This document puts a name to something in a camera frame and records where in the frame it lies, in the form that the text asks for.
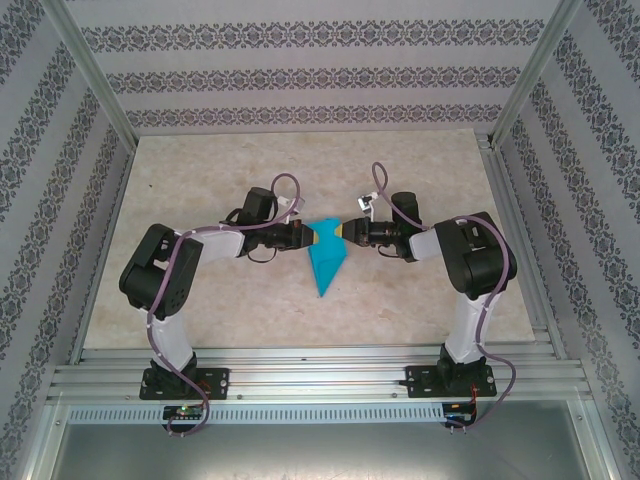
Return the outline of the blue cloth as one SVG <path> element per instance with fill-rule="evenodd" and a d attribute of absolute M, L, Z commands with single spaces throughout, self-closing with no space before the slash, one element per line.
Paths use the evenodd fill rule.
<path fill-rule="evenodd" d="M 314 244 L 308 252 L 320 297 L 326 294 L 347 257 L 347 247 L 337 237 L 341 232 L 335 231 L 341 223 L 339 218 L 332 217 L 309 225 L 314 230 Z"/>

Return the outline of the grey metal sheet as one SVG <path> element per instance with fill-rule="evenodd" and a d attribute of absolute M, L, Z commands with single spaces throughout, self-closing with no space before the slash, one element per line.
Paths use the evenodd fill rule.
<path fill-rule="evenodd" d="M 622 480 L 590 402 L 508 402 L 450 431 L 398 409 L 370 422 L 223 423 L 173 439 L 141 410 L 56 408 L 29 480 Z"/>

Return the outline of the right small circuit board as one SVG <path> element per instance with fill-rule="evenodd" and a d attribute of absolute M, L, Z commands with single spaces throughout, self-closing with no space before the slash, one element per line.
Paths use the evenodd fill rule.
<path fill-rule="evenodd" d="M 443 405 L 445 425 L 447 428 L 463 428 L 473 425 L 477 418 L 477 404 L 446 403 Z"/>

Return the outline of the small circuit board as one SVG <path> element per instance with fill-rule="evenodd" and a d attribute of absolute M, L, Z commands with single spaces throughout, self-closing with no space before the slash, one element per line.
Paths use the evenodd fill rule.
<path fill-rule="evenodd" d="M 165 406 L 162 418 L 169 420 L 199 421 L 203 418 L 205 409 L 196 405 Z"/>
<path fill-rule="evenodd" d="M 477 418 L 477 404 L 446 403 L 443 405 L 445 425 L 447 428 L 463 428 L 473 425 Z"/>

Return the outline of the left small circuit board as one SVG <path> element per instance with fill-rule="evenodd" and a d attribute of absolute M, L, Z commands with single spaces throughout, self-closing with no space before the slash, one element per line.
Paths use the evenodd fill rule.
<path fill-rule="evenodd" d="M 205 409 L 196 405 L 165 406 L 162 418 L 169 420 L 199 421 L 203 418 Z"/>

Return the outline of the right aluminium side rail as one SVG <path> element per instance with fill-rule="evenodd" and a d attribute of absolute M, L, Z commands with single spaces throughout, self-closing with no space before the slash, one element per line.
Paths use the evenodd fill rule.
<path fill-rule="evenodd" d="M 517 278 L 532 327 L 545 330 L 555 357 L 567 360 L 569 356 L 562 343 L 506 167 L 488 135 L 476 133 L 475 138 L 506 239 L 517 259 Z"/>

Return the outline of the aluminium side rail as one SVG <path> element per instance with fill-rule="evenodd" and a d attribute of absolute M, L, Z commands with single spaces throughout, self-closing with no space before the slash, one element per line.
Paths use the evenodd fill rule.
<path fill-rule="evenodd" d="M 545 330 L 555 357 L 567 360 L 569 356 L 562 343 L 506 167 L 488 135 L 476 133 L 475 138 L 506 239 L 517 259 L 517 278 L 532 327 Z"/>
<path fill-rule="evenodd" d="M 107 223 L 100 240 L 99 250 L 94 262 L 91 276 L 89 278 L 87 291 L 81 305 L 79 320 L 71 338 L 71 346 L 66 357 L 67 365 L 77 364 L 82 356 L 84 342 L 91 321 L 91 315 L 94 309 L 101 278 L 107 262 L 109 249 L 114 236 L 117 219 L 121 210 L 126 186 L 135 159 L 135 154 L 136 151 L 133 151 L 132 153 L 129 153 L 125 159 L 123 170 L 119 177 L 114 197 L 108 210 L 109 215 L 107 217 Z"/>

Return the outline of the aluminium front frame rail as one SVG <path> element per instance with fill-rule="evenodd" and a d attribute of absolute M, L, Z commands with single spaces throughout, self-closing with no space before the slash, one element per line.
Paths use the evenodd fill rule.
<path fill-rule="evenodd" d="M 583 364 L 559 357 L 548 341 L 499 343 L 511 361 L 512 400 L 576 400 L 593 396 Z M 311 348 L 215 348 L 196 352 L 199 365 L 230 371 L 231 403 L 369 403 L 407 399 L 400 386 L 409 365 L 436 362 L 437 345 Z M 48 403 L 136 403 L 147 350 L 86 350 L 78 363 L 58 366 Z"/>

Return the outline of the left aluminium side rail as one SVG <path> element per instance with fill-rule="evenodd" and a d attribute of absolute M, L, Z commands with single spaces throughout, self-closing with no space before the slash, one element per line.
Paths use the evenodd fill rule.
<path fill-rule="evenodd" d="M 114 236 L 117 219 L 121 210 L 126 186 L 135 159 L 135 154 L 136 151 L 133 151 L 132 153 L 129 153 L 125 159 L 123 170 L 119 177 L 114 197 L 108 210 L 109 215 L 107 217 L 107 223 L 100 240 L 99 250 L 94 262 L 91 276 L 89 278 L 87 291 L 81 305 L 79 320 L 71 338 L 71 346 L 66 357 L 67 365 L 77 364 L 82 356 L 84 342 L 91 321 L 91 315 L 94 309 L 101 278 L 107 262 L 109 249 Z"/>

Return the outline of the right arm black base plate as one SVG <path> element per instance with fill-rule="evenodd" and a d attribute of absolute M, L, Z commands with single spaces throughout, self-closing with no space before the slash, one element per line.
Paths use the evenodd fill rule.
<path fill-rule="evenodd" d="M 488 365 L 471 369 L 447 371 L 434 365 L 407 366 L 405 379 L 400 381 L 407 388 L 410 398 L 457 398 L 476 395 L 491 398 L 497 395 L 493 371 Z"/>

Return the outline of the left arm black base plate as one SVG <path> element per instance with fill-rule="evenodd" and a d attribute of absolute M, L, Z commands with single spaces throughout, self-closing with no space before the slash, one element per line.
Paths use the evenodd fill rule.
<path fill-rule="evenodd" d="M 226 400 L 229 387 L 228 369 L 200 368 L 191 379 L 209 400 Z M 139 389 L 141 400 L 202 400 L 203 396 L 188 382 L 167 370 L 147 368 Z"/>

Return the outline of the right aluminium corner post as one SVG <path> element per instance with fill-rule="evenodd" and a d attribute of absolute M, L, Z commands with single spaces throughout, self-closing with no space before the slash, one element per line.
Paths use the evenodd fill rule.
<path fill-rule="evenodd" d="M 509 134 L 512 124 L 515 122 L 538 78 L 551 59 L 554 49 L 581 4 L 582 0 L 559 0 L 520 77 L 516 81 L 514 89 L 498 116 L 491 134 L 488 136 L 493 149 L 499 147 Z"/>

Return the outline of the aluminium corner post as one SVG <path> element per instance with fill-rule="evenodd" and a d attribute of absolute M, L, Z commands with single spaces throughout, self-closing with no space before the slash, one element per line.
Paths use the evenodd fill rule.
<path fill-rule="evenodd" d="M 139 136 L 120 105 L 105 73 L 100 67 L 80 27 L 64 0 L 39 0 L 69 50 L 88 86 L 105 111 L 111 125 L 129 151 L 136 149 Z"/>
<path fill-rule="evenodd" d="M 554 49 L 581 4 L 582 0 L 559 0 L 520 77 L 516 81 L 514 89 L 498 116 L 491 134 L 488 136 L 493 149 L 499 147 L 509 134 L 512 124 L 515 122 L 538 78 L 551 59 Z"/>

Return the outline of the left aluminium corner post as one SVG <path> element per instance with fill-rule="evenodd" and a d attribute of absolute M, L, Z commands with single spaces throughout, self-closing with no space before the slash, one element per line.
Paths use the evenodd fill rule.
<path fill-rule="evenodd" d="M 100 67 L 80 27 L 64 0 L 39 0 L 69 50 L 88 86 L 105 111 L 111 125 L 129 151 L 136 149 L 139 136 L 120 105 L 105 73 Z"/>

